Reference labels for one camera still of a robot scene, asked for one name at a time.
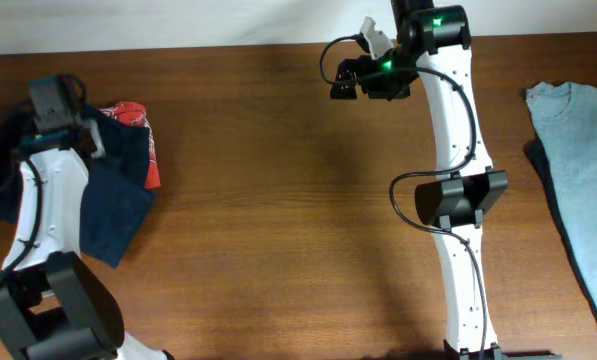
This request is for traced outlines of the navy blue shorts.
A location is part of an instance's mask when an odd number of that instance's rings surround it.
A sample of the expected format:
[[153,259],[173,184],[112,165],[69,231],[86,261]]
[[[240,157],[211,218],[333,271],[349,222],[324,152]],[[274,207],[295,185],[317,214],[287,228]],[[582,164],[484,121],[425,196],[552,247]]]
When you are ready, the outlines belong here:
[[[112,268],[119,266],[151,210],[155,194],[142,181],[126,177],[121,159],[123,131],[100,109],[88,106],[84,116],[99,127],[105,156],[92,161],[80,219],[80,248]],[[12,169],[11,153],[24,133],[35,130],[33,114],[17,110],[0,124],[0,221],[17,222],[22,179]]]

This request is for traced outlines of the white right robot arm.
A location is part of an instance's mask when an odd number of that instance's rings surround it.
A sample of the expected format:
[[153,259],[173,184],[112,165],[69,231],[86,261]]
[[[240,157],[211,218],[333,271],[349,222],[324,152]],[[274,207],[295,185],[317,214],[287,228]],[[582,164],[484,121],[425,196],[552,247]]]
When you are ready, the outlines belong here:
[[431,1],[391,4],[397,36],[366,18],[351,35],[364,51],[345,59],[324,80],[330,96],[352,100],[405,99],[423,83],[434,135],[436,165],[396,176],[388,196],[397,216],[432,235],[447,303],[444,349],[450,359],[499,359],[482,270],[484,217],[508,187],[481,134],[472,86],[472,37],[465,9]]

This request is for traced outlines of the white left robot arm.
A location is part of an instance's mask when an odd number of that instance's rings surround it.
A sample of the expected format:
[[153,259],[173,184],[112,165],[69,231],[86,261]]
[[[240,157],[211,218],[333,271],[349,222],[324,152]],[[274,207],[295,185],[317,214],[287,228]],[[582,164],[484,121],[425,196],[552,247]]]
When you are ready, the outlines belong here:
[[165,359],[125,328],[83,256],[117,265],[153,202],[149,131],[86,100],[72,74],[35,80],[0,128],[0,341],[15,359]]

